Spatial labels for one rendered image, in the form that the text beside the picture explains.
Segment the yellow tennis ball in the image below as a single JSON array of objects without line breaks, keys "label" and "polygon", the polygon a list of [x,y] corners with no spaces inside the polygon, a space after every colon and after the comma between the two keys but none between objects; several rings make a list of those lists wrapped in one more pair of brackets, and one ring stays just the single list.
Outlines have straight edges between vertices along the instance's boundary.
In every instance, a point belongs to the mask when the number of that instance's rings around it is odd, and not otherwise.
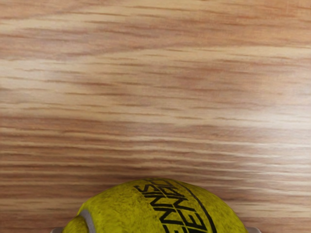
[{"label": "yellow tennis ball", "polygon": [[218,196],[162,178],[134,180],[90,199],[61,233],[248,233]]}]

